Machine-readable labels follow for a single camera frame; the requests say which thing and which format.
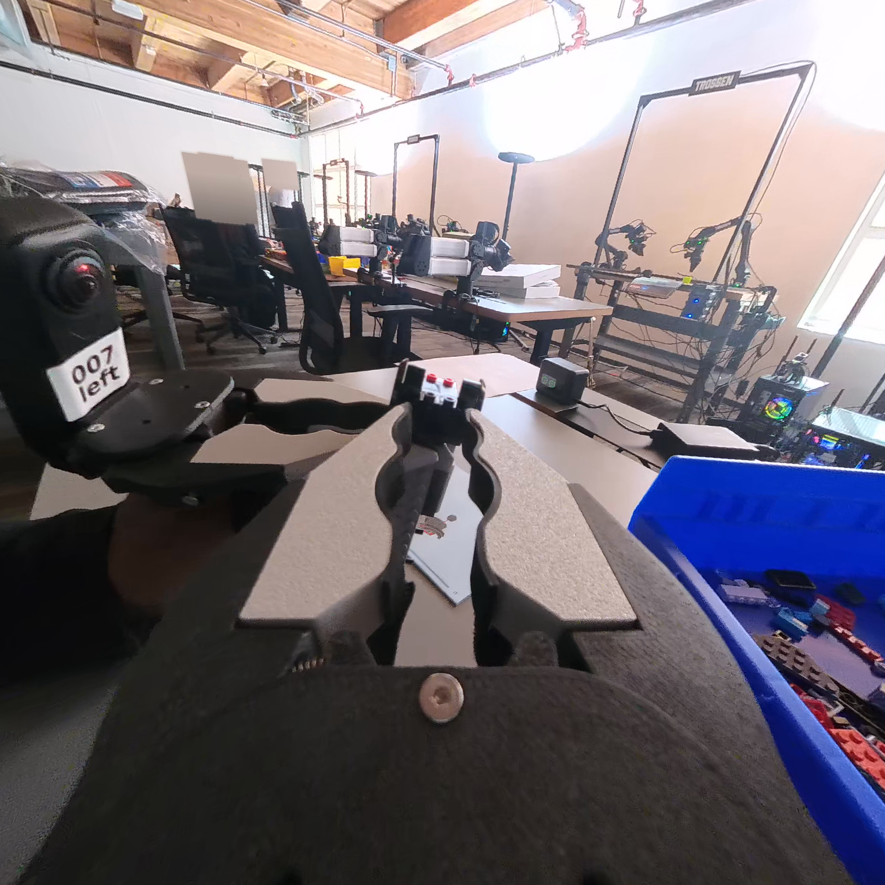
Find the blue plastic bin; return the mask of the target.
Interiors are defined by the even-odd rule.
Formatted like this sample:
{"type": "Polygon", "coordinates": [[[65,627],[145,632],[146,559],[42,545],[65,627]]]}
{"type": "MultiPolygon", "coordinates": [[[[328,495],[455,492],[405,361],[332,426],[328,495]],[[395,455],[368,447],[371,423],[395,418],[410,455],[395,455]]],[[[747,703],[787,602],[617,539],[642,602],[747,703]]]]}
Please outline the blue plastic bin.
{"type": "Polygon", "coordinates": [[[857,883],[883,883],[883,788],[852,764],[753,634],[774,613],[722,597],[721,576],[763,581],[802,572],[841,603],[864,601],[853,635],[883,653],[883,473],[750,461],[670,459],[637,504],[629,530],[680,581],[735,656],[785,768],[857,883]]]}

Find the tall black office chair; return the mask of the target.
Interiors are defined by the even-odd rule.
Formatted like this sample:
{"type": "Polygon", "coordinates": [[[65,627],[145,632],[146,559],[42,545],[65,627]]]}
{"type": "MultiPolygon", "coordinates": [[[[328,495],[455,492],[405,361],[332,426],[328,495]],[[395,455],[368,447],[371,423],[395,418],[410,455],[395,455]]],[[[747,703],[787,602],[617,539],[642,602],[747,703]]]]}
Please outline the tall black office chair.
{"type": "Polygon", "coordinates": [[[378,319],[378,336],[345,334],[341,309],[342,287],[334,289],[326,280],[314,247],[304,205],[296,202],[292,220],[278,227],[293,282],[302,296],[304,317],[298,356],[305,371],[331,375],[388,368],[403,360],[418,360],[413,352],[413,320],[428,319],[432,311],[419,304],[382,304],[372,288],[349,289],[349,303],[362,317],[362,304],[370,304],[369,315],[378,319]]]}

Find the bright window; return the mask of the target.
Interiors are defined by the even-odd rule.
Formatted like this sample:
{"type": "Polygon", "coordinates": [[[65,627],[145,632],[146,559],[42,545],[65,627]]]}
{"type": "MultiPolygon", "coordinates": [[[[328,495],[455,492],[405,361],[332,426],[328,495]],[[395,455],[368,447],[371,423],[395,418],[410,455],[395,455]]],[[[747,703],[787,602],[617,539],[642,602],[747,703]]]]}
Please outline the bright window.
{"type": "MultiPolygon", "coordinates": [[[[804,310],[798,327],[834,336],[884,257],[884,180],[880,179],[833,263],[804,310]]],[[[847,338],[884,343],[884,280],[880,279],[847,331],[847,338]]]]}

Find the black floor lamp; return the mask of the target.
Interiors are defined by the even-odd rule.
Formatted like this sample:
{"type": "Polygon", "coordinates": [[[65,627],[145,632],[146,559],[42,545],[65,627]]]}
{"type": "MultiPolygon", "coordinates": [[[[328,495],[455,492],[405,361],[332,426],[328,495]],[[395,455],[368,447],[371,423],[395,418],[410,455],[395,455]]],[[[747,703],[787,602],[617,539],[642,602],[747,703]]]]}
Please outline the black floor lamp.
{"type": "Polygon", "coordinates": [[[501,239],[505,241],[509,241],[509,232],[511,226],[511,218],[513,212],[513,201],[515,195],[515,188],[518,178],[519,170],[524,165],[529,165],[535,162],[535,158],[531,155],[517,152],[517,151],[502,151],[498,154],[498,159],[505,164],[509,165],[511,168],[511,177],[510,183],[508,187],[507,200],[505,205],[504,217],[503,217],[503,225],[501,227],[500,236],[501,239]]]}

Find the flat white box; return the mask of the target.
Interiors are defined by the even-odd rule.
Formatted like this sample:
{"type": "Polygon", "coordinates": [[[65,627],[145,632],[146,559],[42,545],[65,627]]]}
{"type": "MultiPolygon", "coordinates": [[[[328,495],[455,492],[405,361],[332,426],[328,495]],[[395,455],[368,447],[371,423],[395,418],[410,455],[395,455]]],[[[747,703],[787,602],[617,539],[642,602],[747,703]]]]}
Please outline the flat white box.
{"type": "Polygon", "coordinates": [[[483,269],[475,287],[513,300],[557,297],[560,265],[510,264],[502,271],[483,269]]]}

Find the adjacent dark grey table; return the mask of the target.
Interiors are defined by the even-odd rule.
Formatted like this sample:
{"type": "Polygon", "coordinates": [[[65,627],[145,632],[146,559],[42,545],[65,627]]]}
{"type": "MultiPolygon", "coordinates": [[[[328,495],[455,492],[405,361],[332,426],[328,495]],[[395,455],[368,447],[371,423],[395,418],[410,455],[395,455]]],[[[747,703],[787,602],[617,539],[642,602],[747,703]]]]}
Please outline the adjacent dark grey table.
{"type": "MultiPolygon", "coordinates": [[[[669,459],[651,448],[649,439],[649,433],[666,421],[621,404],[594,390],[585,389],[581,403],[574,406],[551,402],[536,389],[517,392],[515,397],[583,436],[608,444],[618,453],[636,459],[643,466],[660,470],[669,459]]],[[[754,444],[758,446],[760,455],[757,459],[746,460],[772,462],[779,459],[774,448],[761,443],[754,444]]]]}

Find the light blue instruction booklet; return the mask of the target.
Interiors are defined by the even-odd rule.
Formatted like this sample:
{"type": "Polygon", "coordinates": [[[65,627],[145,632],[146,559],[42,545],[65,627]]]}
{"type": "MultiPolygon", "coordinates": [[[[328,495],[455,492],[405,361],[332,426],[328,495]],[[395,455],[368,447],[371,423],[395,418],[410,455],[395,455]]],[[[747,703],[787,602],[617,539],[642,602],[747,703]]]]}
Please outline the light blue instruction booklet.
{"type": "Polygon", "coordinates": [[[471,596],[471,571],[481,511],[469,494],[470,476],[454,466],[439,510],[423,516],[407,561],[453,606],[471,596]]]}

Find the grey desk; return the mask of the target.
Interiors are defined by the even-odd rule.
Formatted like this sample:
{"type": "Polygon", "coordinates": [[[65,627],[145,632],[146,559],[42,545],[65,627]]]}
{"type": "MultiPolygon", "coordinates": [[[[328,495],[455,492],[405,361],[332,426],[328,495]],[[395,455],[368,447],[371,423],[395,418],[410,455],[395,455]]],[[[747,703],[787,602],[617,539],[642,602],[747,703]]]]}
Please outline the grey desk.
{"type": "MultiPolygon", "coordinates": [[[[395,371],[342,375],[338,382],[389,399],[395,371]]],[[[515,395],[487,399],[482,413],[520,445],[581,484],[626,525],[654,472],[559,423],[515,395]]],[[[117,503],[103,481],[87,480],[45,466],[30,516],[50,517],[73,508],[117,503]]],[[[413,566],[413,605],[395,658],[398,667],[473,666],[469,600],[452,607],[413,566]]],[[[2,690],[2,883],[14,883],[50,829],[91,750],[91,741],[116,689],[122,664],[103,663],[71,673],[53,673],[2,690]]]]}

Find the grey black toy brick model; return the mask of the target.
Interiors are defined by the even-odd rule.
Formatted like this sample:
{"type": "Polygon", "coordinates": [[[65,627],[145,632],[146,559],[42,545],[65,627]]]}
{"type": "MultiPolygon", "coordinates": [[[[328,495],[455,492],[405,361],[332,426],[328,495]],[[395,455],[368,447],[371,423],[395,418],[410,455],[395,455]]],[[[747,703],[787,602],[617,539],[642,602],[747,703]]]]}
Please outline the grey black toy brick model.
{"type": "Polygon", "coordinates": [[[467,410],[481,408],[484,398],[481,382],[458,385],[451,379],[440,380],[412,362],[397,369],[391,404],[407,405],[411,411],[393,517],[408,564],[419,520],[437,514],[453,467],[460,466],[471,476],[470,467],[459,461],[458,452],[467,441],[467,410]]]}

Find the white paper sheet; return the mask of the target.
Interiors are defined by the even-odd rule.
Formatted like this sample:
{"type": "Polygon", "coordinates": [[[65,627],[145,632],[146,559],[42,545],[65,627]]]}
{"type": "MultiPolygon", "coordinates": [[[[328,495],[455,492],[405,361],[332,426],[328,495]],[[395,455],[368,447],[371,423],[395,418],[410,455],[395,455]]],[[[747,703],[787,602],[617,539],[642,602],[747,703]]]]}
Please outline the white paper sheet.
{"type": "Polygon", "coordinates": [[[417,365],[438,379],[483,382],[486,397],[534,389],[539,367],[503,353],[418,360],[417,365]]]}

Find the white equipment case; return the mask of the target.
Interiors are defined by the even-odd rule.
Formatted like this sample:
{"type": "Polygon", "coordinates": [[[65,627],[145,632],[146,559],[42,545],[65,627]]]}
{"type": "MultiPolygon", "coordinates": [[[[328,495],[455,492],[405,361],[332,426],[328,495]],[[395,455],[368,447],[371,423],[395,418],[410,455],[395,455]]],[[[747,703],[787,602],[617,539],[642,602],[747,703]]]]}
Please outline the white equipment case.
{"type": "Polygon", "coordinates": [[[328,223],[317,245],[318,252],[329,258],[374,259],[378,255],[375,231],[366,227],[340,227],[328,223]]]}
{"type": "Polygon", "coordinates": [[[397,266],[399,274],[416,277],[469,277],[469,240],[409,235],[397,266]]]}

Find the black metal gantry frame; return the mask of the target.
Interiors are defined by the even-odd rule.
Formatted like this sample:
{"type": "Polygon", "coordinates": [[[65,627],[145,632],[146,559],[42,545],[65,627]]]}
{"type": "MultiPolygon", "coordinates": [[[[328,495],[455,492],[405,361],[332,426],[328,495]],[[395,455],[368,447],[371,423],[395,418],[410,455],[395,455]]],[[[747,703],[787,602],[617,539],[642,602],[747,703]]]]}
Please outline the black metal gantry frame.
{"type": "Polygon", "coordinates": [[[640,124],[644,112],[649,105],[671,98],[723,94],[744,86],[795,77],[797,81],[795,91],[792,94],[787,110],[784,112],[780,127],[773,138],[757,179],[747,197],[742,213],[736,218],[713,225],[708,233],[693,236],[688,242],[681,245],[681,251],[689,256],[690,274],[694,274],[701,263],[703,250],[707,242],[716,234],[733,229],[734,233],[714,271],[714,282],[725,283],[730,279],[727,269],[730,267],[729,261],[735,257],[737,260],[734,265],[734,271],[738,281],[745,285],[749,278],[749,248],[755,233],[752,219],[757,216],[758,205],[761,204],[764,195],[767,193],[767,188],[780,163],[783,150],[802,114],[809,95],[813,91],[818,70],[818,65],[815,61],[801,60],[780,65],[769,65],[750,72],[736,70],[711,74],[698,77],[685,87],[642,94],[636,105],[635,115],[626,139],[617,177],[614,182],[613,193],[604,216],[603,226],[595,241],[596,252],[593,264],[595,266],[605,264],[607,271],[620,271],[618,267],[615,267],[616,262],[613,258],[614,247],[610,244],[610,239],[618,233],[613,225],[614,213],[619,202],[640,124]]]}
{"type": "Polygon", "coordinates": [[[437,203],[437,181],[438,181],[438,167],[439,167],[439,153],[440,153],[440,136],[438,134],[433,135],[411,135],[407,136],[404,140],[398,141],[394,143],[393,146],[393,171],[392,171],[392,193],[391,193],[391,214],[396,216],[396,203],[397,203],[397,183],[398,183],[398,151],[402,146],[415,146],[422,142],[432,142],[434,144],[434,161],[433,161],[433,171],[431,178],[431,187],[430,187],[430,204],[429,204],[429,219],[427,221],[427,229],[430,235],[434,235],[437,232],[436,228],[436,203],[437,203]]]}

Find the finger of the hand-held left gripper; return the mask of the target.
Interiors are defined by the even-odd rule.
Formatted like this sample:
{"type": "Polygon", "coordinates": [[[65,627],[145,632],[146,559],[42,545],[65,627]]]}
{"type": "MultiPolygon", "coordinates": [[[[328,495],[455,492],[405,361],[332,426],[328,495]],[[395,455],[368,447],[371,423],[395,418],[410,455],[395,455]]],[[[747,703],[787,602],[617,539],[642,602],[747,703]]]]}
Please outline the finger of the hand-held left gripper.
{"type": "Polygon", "coordinates": [[[364,430],[389,402],[338,382],[263,379],[249,393],[246,423],[271,430],[364,430]]]}
{"type": "Polygon", "coordinates": [[[258,424],[241,424],[200,445],[188,463],[188,480],[197,486],[284,481],[289,467],[310,470],[360,435],[360,430],[325,426],[287,435],[258,424]]]}

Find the pile of red black bricks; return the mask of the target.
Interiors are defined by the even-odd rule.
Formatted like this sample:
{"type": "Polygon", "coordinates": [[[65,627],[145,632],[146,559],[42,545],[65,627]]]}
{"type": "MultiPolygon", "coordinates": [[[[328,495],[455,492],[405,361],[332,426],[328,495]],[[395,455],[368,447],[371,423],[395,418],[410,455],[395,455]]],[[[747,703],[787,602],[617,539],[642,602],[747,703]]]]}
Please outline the pile of red black bricks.
{"type": "Polygon", "coordinates": [[[855,632],[865,601],[848,581],[823,594],[804,572],[705,574],[813,719],[884,798],[883,652],[855,632]]]}

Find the plastic wrapped bundle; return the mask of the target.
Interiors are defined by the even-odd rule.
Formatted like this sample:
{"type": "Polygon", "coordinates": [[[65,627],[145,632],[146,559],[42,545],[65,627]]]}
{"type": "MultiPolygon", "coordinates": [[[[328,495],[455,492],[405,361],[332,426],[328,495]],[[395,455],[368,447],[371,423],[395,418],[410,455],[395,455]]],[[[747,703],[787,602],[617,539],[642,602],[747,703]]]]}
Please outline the plastic wrapped bundle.
{"type": "Polygon", "coordinates": [[[89,216],[105,230],[112,257],[164,274],[169,264],[162,196],[121,171],[1,166],[2,197],[40,195],[89,216]]]}

